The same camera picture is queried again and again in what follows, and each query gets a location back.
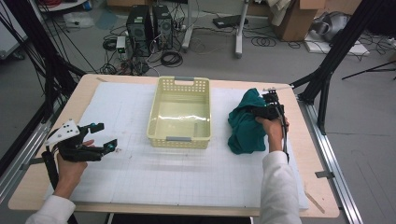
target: green cloth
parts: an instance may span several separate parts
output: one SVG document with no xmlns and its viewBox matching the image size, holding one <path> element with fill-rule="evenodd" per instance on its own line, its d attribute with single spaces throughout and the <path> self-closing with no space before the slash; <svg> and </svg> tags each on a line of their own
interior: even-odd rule
<svg viewBox="0 0 396 224">
<path fill-rule="evenodd" d="M 250 89 L 242 98 L 239 106 L 228 117 L 233 133 L 228 139 L 228 146 L 235 154 L 264 151 L 264 136 L 262 124 L 255 120 L 255 116 L 246 110 L 246 106 L 266 106 L 257 89 Z"/>
</svg>

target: hand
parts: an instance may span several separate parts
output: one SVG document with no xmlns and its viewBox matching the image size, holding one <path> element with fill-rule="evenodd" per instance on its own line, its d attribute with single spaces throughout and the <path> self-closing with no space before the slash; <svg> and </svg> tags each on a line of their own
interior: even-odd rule
<svg viewBox="0 0 396 224">
<path fill-rule="evenodd" d="M 262 127 L 264 128 L 265 132 L 268 135 L 268 143 L 269 143 L 269 151 L 282 151 L 282 138 L 283 138 L 283 132 L 282 132 L 282 123 L 280 119 L 263 119 L 260 117 L 256 118 L 256 121 L 262 124 Z M 286 132 L 289 131 L 289 122 L 288 119 L 285 118 L 286 121 Z"/>
<path fill-rule="evenodd" d="M 92 144 L 93 140 L 83 143 L 85 146 L 91 146 Z M 84 172 L 85 168 L 87 168 L 88 163 L 85 161 L 65 161 L 59 153 L 57 155 L 57 160 L 59 181 L 55 191 L 53 192 L 53 195 L 69 199 L 70 195 L 73 193 L 73 190 L 78 185 L 82 173 Z"/>
</svg>

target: plastic basket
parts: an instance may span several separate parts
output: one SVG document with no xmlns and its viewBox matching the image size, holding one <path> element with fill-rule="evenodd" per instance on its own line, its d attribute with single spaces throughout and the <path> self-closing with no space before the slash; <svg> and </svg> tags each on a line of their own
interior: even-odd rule
<svg viewBox="0 0 396 224">
<path fill-rule="evenodd" d="M 154 147 L 207 148 L 211 135 L 209 79 L 160 77 L 147 135 Z"/>
</svg>

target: floor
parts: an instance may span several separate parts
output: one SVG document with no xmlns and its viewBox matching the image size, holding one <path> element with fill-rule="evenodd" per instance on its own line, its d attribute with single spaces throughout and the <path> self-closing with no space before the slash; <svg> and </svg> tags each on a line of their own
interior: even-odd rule
<svg viewBox="0 0 396 224">
<path fill-rule="evenodd" d="M 103 37 L 113 28 L 122 26 L 124 13 L 112 12 L 97 6 L 89 12 L 94 26 L 70 29 L 68 36 L 78 46 L 92 66 L 97 69 L 105 62 Z M 215 15 L 200 13 L 196 26 L 214 28 Z M 250 18 L 247 28 L 266 26 L 263 18 Z M 70 42 L 66 41 L 72 64 L 85 71 L 92 69 Z M 291 48 L 275 40 L 273 47 L 257 47 L 251 39 L 243 39 L 243 57 L 234 57 L 233 33 L 214 33 L 195 30 L 191 48 L 182 53 L 183 64 L 177 68 L 159 66 L 146 76 L 209 77 L 211 79 L 291 83 L 315 71 L 325 55 L 308 53 L 304 44 Z M 364 41 L 367 49 L 376 44 Z M 369 73 L 341 80 L 350 74 L 386 63 L 394 50 L 371 50 L 361 61 L 347 56 L 332 76 L 326 118 L 326 132 L 334 154 L 342 168 L 347 185 L 364 223 L 396 223 L 396 91 L 394 72 Z M 302 92 L 304 86 L 295 89 Z M 28 59 L 7 59 L 0 63 L 0 156 L 6 152 L 23 127 L 44 101 L 38 79 Z M 7 208 L 10 195 L 0 205 L 2 223 L 22 223 L 32 212 L 11 211 Z M 80 223 L 104 223 L 106 214 L 77 213 Z M 347 223 L 344 215 L 338 218 L 303 218 L 303 223 Z"/>
</svg>

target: white lab coat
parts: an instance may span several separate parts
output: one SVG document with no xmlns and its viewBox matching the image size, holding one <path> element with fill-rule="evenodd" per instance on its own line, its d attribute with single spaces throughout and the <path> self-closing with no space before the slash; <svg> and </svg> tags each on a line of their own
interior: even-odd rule
<svg viewBox="0 0 396 224">
<path fill-rule="evenodd" d="M 262 160 L 261 224 L 298 224 L 299 217 L 297 185 L 286 154 L 271 152 Z M 64 224 L 76 206 L 64 198 L 51 195 L 26 224 Z"/>
</svg>

